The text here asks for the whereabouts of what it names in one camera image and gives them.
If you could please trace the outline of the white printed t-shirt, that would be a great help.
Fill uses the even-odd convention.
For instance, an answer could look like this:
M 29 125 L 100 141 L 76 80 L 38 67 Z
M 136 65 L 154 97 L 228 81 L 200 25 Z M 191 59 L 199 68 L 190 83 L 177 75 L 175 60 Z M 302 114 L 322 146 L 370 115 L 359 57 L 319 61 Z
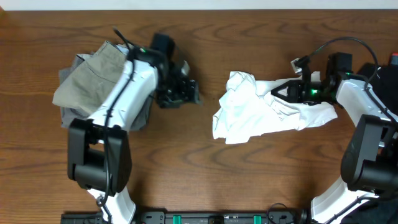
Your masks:
M 220 109 L 213 115 L 213 138 L 241 144 L 262 134 L 316 128 L 338 117 L 329 103 L 288 103 L 271 94 L 273 88 L 290 80 L 256 80 L 250 73 L 230 72 Z

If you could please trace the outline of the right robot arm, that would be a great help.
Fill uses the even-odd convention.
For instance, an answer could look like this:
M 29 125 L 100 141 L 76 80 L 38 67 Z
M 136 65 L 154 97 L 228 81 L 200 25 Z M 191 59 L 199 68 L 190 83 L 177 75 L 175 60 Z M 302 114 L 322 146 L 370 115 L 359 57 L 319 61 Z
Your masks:
M 397 197 L 397 116 L 374 93 L 369 79 L 352 71 L 352 56 L 328 57 L 326 78 L 313 81 L 310 58 L 292 60 L 299 80 L 272 89 L 273 96 L 288 103 L 317 106 L 323 102 L 342 106 L 356 129 L 341 160 L 340 177 L 298 212 L 294 223 L 340 223 L 361 205 Z

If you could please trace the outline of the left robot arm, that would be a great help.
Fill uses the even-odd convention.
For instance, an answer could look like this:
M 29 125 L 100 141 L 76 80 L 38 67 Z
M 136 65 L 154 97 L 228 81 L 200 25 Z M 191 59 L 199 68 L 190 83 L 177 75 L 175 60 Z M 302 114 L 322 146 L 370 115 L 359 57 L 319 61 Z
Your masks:
M 98 213 L 63 214 L 61 223 L 132 223 L 136 204 L 127 183 L 132 170 L 129 130 L 153 98 L 160 108 L 199 104 L 198 83 L 186 60 L 174 59 L 174 40 L 154 34 L 149 47 L 124 41 L 128 53 L 117 84 L 88 119 L 68 128 L 68 178 L 96 200 Z

